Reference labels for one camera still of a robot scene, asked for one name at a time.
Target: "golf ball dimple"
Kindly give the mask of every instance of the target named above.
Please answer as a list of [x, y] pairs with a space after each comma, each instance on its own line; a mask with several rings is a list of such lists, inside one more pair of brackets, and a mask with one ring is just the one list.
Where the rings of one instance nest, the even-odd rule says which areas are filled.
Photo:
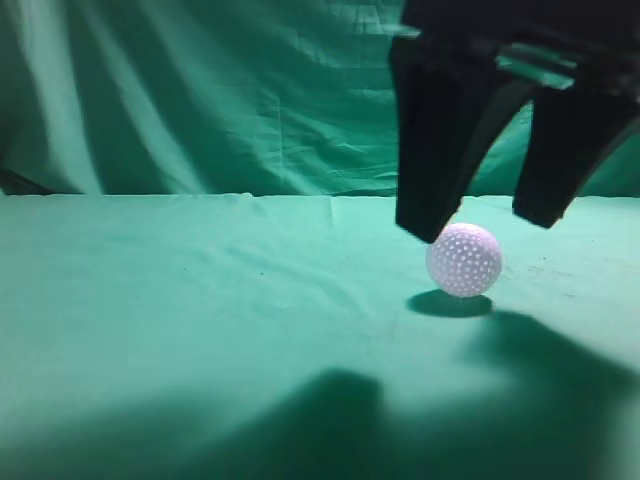
[[482, 295], [502, 271], [500, 245], [477, 225], [451, 224], [427, 248], [427, 270], [436, 285], [450, 295]]

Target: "white golf ball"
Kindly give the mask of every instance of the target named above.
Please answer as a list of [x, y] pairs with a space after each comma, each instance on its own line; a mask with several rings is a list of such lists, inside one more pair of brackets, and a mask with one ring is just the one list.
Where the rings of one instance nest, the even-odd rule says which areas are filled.
[[482, 295], [502, 271], [500, 244], [477, 225], [451, 224], [428, 247], [427, 270], [436, 285], [450, 295]]

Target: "green backdrop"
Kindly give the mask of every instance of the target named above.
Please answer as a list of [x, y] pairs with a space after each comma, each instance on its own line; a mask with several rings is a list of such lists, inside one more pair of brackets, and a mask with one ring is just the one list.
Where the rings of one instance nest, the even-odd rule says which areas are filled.
[[[394, 194], [401, 0], [2, 2], [5, 189]], [[471, 194], [512, 191], [530, 118]], [[583, 193], [638, 196], [638, 152], [636, 138]]]

